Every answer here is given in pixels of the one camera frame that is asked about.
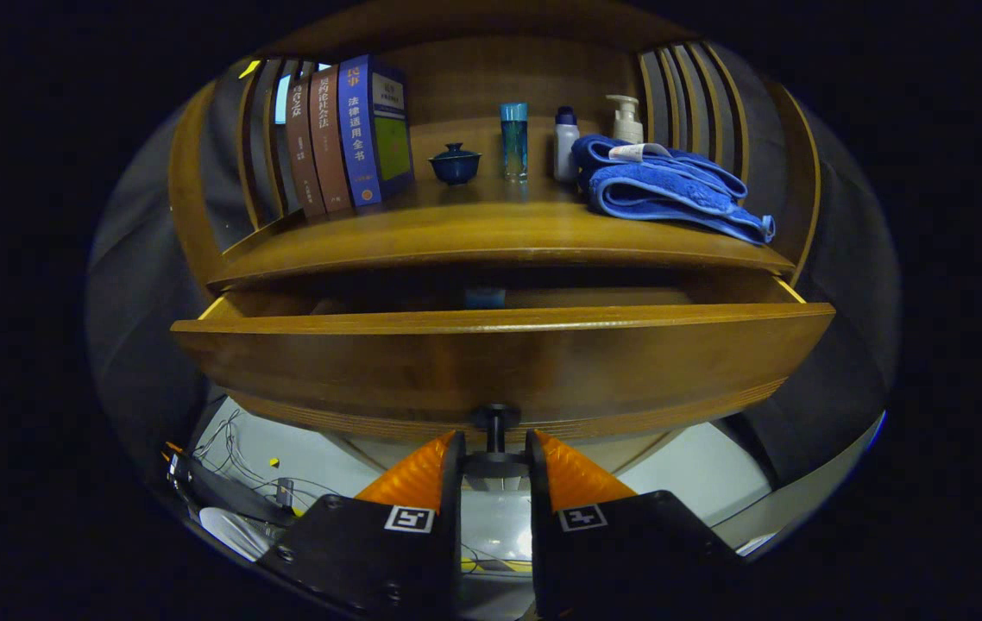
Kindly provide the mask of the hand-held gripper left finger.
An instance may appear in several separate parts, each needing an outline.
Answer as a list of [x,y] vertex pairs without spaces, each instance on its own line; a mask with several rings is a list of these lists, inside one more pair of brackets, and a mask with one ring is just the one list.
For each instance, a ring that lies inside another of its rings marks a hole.
[[350,620],[455,620],[464,456],[447,432],[353,498],[322,496],[259,567]]

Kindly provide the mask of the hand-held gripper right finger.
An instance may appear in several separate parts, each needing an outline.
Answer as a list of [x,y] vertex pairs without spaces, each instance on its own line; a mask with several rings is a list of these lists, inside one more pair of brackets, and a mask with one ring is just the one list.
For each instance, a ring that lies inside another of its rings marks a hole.
[[745,558],[672,492],[635,492],[577,449],[526,434],[532,578],[542,620],[669,620]]

